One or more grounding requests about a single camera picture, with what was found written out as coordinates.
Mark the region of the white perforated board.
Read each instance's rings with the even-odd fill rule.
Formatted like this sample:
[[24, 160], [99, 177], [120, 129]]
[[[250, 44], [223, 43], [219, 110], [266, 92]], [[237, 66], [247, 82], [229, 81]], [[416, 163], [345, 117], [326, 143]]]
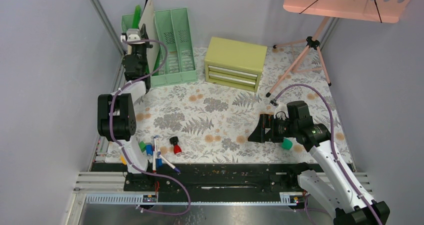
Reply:
[[[159, 40], [155, 25], [155, 8], [153, 0], [145, 0], [142, 8], [143, 10], [138, 24], [139, 28], [145, 25], [148, 39]], [[160, 51], [160, 45], [156, 42], [151, 42], [150, 45], [152, 45], [152, 48], [148, 48], [146, 54], [149, 72], [153, 72]]]

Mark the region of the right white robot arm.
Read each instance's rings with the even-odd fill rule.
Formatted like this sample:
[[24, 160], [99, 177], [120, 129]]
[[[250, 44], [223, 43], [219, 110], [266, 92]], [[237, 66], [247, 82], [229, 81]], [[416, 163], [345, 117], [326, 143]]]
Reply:
[[295, 138], [318, 162], [329, 180], [324, 182], [306, 163], [293, 165], [287, 186], [293, 191], [307, 191], [328, 212], [335, 225], [384, 225], [390, 209], [384, 201], [377, 202], [355, 177], [339, 150], [332, 147], [331, 133], [322, 124], [313, 122], [308, 105], [302, 101], [287, 104], [286, 118], [276, 113], [263, 113], [248, 137], [255, 143], [284, 143]]

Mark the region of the yellow-green drawer cabinet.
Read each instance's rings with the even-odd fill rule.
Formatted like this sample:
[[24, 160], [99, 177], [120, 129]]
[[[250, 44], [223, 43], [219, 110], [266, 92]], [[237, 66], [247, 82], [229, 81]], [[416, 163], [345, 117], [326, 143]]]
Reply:
[[267, 50], [264, 45], [213, 36], [204, 57], [205, 80], [257, 92]]

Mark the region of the green clip file folder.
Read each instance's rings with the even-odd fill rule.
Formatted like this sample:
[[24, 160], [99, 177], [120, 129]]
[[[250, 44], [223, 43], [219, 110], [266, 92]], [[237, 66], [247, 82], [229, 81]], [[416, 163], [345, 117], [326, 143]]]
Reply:
[[141, 15], [142, 15], [142, 8], [138, 4], [138, 5], [135, 6], [135, 9], [134, 9], [133, 19], [132, 19], [132, 23], [131, 23], [132, 29], [138, 29], [139, 28], [139, 22], [140, 22], [140, 19], [141, 19]]

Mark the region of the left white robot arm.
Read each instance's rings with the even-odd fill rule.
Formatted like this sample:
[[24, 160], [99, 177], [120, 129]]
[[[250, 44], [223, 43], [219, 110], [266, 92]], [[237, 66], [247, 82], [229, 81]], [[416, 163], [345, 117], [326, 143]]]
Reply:
[[100, 136], [118, 146], [127, 171], [138, 174], [136, 184], [148, 191], [154, 187], [155, 177], [146, 172], [149, 160], [135, 137], [137, 121], [134, 102], [151, 88], [148, 49], [153, 45], [148, 41], [144, 24], [141, 28], [129, 28], [121, 35], [121, 39], [129, 46], [128, 54], [121, 61], [126, 84], [114, 93], [98, 96], [97, 130]]

